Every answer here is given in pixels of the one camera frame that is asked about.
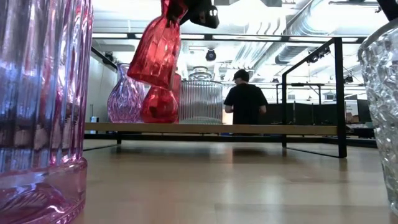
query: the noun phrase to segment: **textured glass vase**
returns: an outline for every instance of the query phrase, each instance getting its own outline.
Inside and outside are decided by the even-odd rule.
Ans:
[[[389,203],[398,215],[398,19],[370,35],[359,48],[358,58]]]
[[[0,223],[83,209],[91,0],[0,1]]]
[[[162,15],[144,31],[128,75],[170,90],[180,53],[180,19],[188,8],[183,0],[161,0]]]
[[[181,124],[222,124],[223,84],[190,80],[181,83]]]
[[[141,118],[145,123],[174,123],[178,104],[172,91],[153,86],[142,103]]]
[[[181,75],[176,73],[174,74],[172,93],[175,98],[175,102],[177,103],[177,106],[180,105],[180,92],[181,92]]]
[[[145,86],[127,77],[129,64],[118,64],[119,81],[108,98],[108,115],[113,123],[140,123]]]

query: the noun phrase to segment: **white wall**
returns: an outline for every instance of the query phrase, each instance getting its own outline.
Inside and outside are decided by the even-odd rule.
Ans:
[[[91,116],[99,117],[100,122],[108,121],[107,101],[113,87],[118,82],[115,69],[102,64],[100,59],[91,54],[88,75],[86,122]]]

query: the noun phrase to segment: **man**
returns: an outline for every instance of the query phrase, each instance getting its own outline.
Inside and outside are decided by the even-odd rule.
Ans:
[[[259,114],[267,112],[268,102],[261,89],[249,84],[249,73],[240,69],[234,86],[225,99],[225,112],[234,113],[233,124],[258,124]]]

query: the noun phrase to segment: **red glass object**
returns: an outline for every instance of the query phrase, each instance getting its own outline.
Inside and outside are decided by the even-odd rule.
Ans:
[[[141,118],[145,123],[174,123],[178,104],[172,91],[152,86],[142,103]]]
[[[175,101],[177,102],[178,112],[180,111],[180,89],[181,89],[181,75],[176,73],[174,74],[172,93],[174,95]],[[178,113],[177,120],[175,121],[176,123],[180,121],[179,117],[180,116]]]
[[[162,15],[145,29],[127,75],[170,90],[180,53],[180,19],[188,7],[183,0],[162,0]]]

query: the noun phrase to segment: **wooden shelf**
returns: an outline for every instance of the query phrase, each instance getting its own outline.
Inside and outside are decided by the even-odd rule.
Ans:
[[[86,130],[140,133],[245,133],[337,135],[337,126],[86,123]]]

